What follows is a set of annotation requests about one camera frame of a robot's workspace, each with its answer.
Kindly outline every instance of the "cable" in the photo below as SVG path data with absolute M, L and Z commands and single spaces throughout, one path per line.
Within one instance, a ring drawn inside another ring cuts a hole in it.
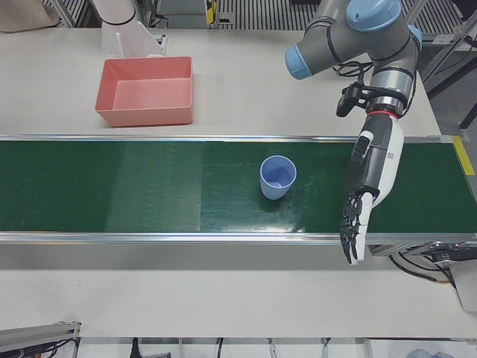
M 270 358 L 278 358 L 277 357 L 277 346 L 272 338 L 268 339 L 268 344 L 270 345 Z
M 217 358 L 221 358 L 222 343 L 224 343 L 224 337 L 222 337 L 218 340 Z
M 48 358 L 52 358 L 56 355 L 59 348 L 67 345 L 70 342 L 74 342 L 78 346 L 79 341 L 71 339 L 63 339 L 57 342 L 48 342 L 41 345 L 32 345 L 30 347 L 15 349 L 13 351 L 4 352 L 1 354 L 1 358 L 20 358 L 20 357 L 33 357 L 36 354 L 51 353 Z
M 452 67 L 457 66 L 459 63 L 461 63 L 461 62 L 464 61 L 466 58 L 468 58 L 470 52 L 472 52 L 472 49 L 475 48 L 474 43 L 476 42 L 476 40 L 477 40 L 477 34 L 474 36 L 472 42 L 470 43 L 470 48 L 469 48 L 469 50 L 466 52 L 466 54 L 465 54 L 459 61 L 457 61 L 457 62 L 454 63 L 453 65 L 447 66 L 445 69 L 442 69 L 442 70 L 440 70 L 440 71 L 434 72 L 434 75 L 437 75 L 437 74 L 439 74 L 439 73 L 441 73 L 441 72 L 444 72 L 444 71 L 446 71 L 446 70 L 448 70 L 448 69 L 451 69 Z
M 428 260 L 430 263 L 432 263 L 432 265 L 436 266 L 437 268 L 439 268 L 440 270 L 442 270 L 442 273 L 446 275 L 447 279 L 449 280 L 450 284 L 452 285 L 452 287 L 454 287 L 455 289 L 457 289 L 457 287 L 455 286 L 455 281 L 454 281 L 454 278 L 452 277 L 452 272 L 450 271 L 450 268 L 444 268 L 442 266 L 439 266 L 437 263 L 435 263 L 434 261 L 432 261 L 431 258 L 427 257 L 427 256 L 423 256 L 426 260 Z
M 401 117 L 405 116 L 407 112 L 409 112 L 409 109 L 411 109 L 412 105 L 412 100 L 414 99 L 414 95 L 416 94 L 416 83 L 417 83 L 417 64 L 416 64 L 416 69 L 414 70 L 414 81 L 412 83 L 412 94 L 411 97 L 408 101 L 408 105 L 406 108 L 403 110 Z
M 328 358 L 328 343 L 331 341 L 331 337 L 325 338 L 325 344 L 321 349 L 321 358 Z
M 434 283 L 449 283 L 449 281 L 438 280 L 438 279 L 435 278 L 435 277 L 427 276 L 427 275 L 425 275 L 425 274 L 420 274 L 420 273 L 418 273 L 418 272 L 414 272 L 414 271 L 408 270 L 406 267 L 401 266 L 401 265 L 393 258 L 392 255 L 389 255 L 388 258 L 389 258 L 389 260 L 391 260 L 391 262 L 392 262 L 399 270 L 404 271 L 406 274 L 410 274 L 411 276 L 423 278 L 424 280 L 431 281 L 431 282 L 434 282 Z
M 360 80 L 363 79 L 364 74 L 373 68 L 372 62 L 358 62 L 350 61 L 345 63 L 339 63 L 336 66 L 333 66 L 332 69 L 336 72 L 336 75 L 340 77 L 358 77 Z
M 413 265 L 413 266 L 416 266 L 418 267 L 419 269 L 421 270 L 425 270 L 425 271 L 440 271 L 442 272 L 443 271 L 443 268 L 429 268 L 429 267 L 424 267 L 424 266 L 421 266 L 417 263 L 413 263 L 412 261 L 410 261 L 410 259 L 408 259 L 407 257 L 405 257 L 402 252 L 398 252 L 398 254 L 401 256 L 401 258 L 406 261 L 407 263 Z
M 184 346 L 183 346 L 183 338 L 179 337 L 179 356 L 180 358 L 184 358 Z
M 131 348 L 131 354 L 129 358 L 142 358 L 141 352 L 139 351 L 139 342 L 137 337 L 133 338 L 133 347 Z

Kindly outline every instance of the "red ring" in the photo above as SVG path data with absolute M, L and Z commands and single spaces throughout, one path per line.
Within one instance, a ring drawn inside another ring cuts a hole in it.
M 395 115 L 394 113 L 392 113 L 392 112 L 388 112 L 387 110 L 374 110 L 373 112 L 369 112 L 368 115 L 371 116 L 372 114 L 378 114 L 378 113 L 387 114 L 388 116 L 394 117 L 396 120 L 399 119 L 398 116 L 396 116 L 396 115 Z

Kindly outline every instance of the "metal bracket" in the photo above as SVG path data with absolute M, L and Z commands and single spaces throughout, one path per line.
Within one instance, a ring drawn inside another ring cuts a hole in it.
M 60 322 L 37 327 L 0 330 L 0 352 L 56 342 L 64 339 L 76 339 L 80 334 L 81 323 Z

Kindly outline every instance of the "floor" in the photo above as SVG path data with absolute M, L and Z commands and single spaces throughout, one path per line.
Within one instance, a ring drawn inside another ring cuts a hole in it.
M 465 60 L 459 63 L 459 65 L 433 76 L 426 84 L 426 89 L 430 90 L 433 88 L 466 62 L 472 60 L 476 55 L 475 52 L 472 54 L 465 52 L 454 53 L 442 68 L 446 68 L 458 62 L 464 56 L 466 56 Z M 442 134 L 460 136 L 462 138 L 474 169 L 477 168 L 477 120 L 475 120 L 468 129 L 462 130 L 459 128 L 459 125 L 477 101 L 476 91 L 477 70 L 474 70 L 431 100 L 431 106 L 437 123 L 439 124 L 440 131 Z M 477 198 L 477 176 L 468 176 L 467 179 L 474 196 Z

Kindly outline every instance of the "blue joint cap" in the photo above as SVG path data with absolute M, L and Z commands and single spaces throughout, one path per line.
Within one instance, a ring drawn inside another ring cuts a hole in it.
M 285 63 L 290 75 L 297 80 L 303 80 L 304 78 L 313 76 L 312 71 L 310 71 L 310 68 L 303 59 L 296 43 L 286 50 Z
M 413 25 L 408 25 L 408 28 L 412 36 L 414 36 L 414 38 L 419 43 L 419 51 L 422 50 L 423 49 L 423 33 L 420 32 L 420 30 Z
M 399 0 L 351 0 L 346 8 L 346 22 L 359 32 L 378 31 L 401 15 Z

